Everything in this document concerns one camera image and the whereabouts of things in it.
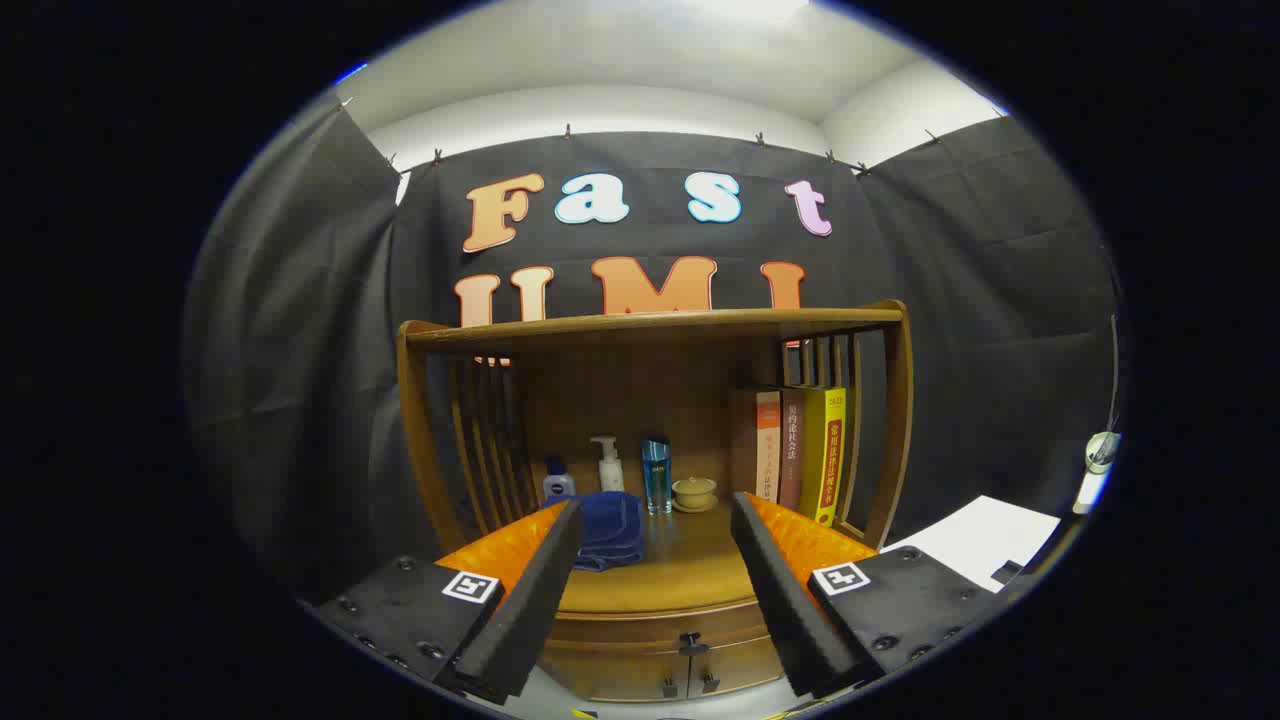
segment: book spine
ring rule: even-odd
[[[786,388],[781,392],[782,457],[778,473],[778,505],[800,509],[800,486],[804,471],[804,393]]]
[[[840,495],[840,464],[845,448],[845,388],[823,391],[823,457],[822,495],[818,498],[815,520],[829,528],[836,516],[836,497]]]
[[[781,418],[777,391],[755,395],[755,495],[778,501]]]

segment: book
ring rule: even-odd
[[[778,501],[780,402],[776,388],[730,391],[730,486],[769,502]]]
[[[778,505],[799,510],[804,477],[804,391],[780,388],[782,451],[778,469]]]
[[[845,388],[794,387],[804,393],[804,457],[796,512],[829,528],[845,452]]]

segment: yellow book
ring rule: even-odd
[[[845,388],[796,387],[804,391],[804,475],[796,511],[829,528],[845,456]]]

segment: black curtain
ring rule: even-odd
[[[682,181],[733,176],[742,215],[689,217]],[[515,241],[463,254],[466,193],[538,172]],[[621,223],[568,227],[559,184],[607,172]],[[836,228],[814,237],[781,187],[809,179]],[[550,265],[548,316],[599,314],[590,264],[637,258],[650,281],[681,255],[717,261],[716,307],[767,307],[763,261],[805,268],[805,306],[883,297],[913,322],[915,425],[890,541],[986,493],[1070,507],[1084,443],[1106,427],[1115,296],[1098,229],[1056,163],[1012,119],[956,131],[855,177],[824,158],[676,133],[595,133],[485,147],[399,176],[324,97],[253,161],[201,252],[186,323],[197,445],[244,538],[305,597],[323,600],[394,553],[435,556],[399,427],[398,323],[458,324],[453,283],[493,273],[494,322],[518,319],[507,278]],[[883,345],[863,357],[865,427],[855,511],[865,523],[883,438]],[[429,373],[440,460],[444,375]]]
[[[253,160],[197,261],[192,434],[266,568],[321,601],[397,552],[434,556],[399,424],[387,264],[399,174],[333,96]]]

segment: blue bottle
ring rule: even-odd
[[[640,448],[644,468],[644,495],[650,515],[671,515],[671,443],[663,436],[649,436]]]

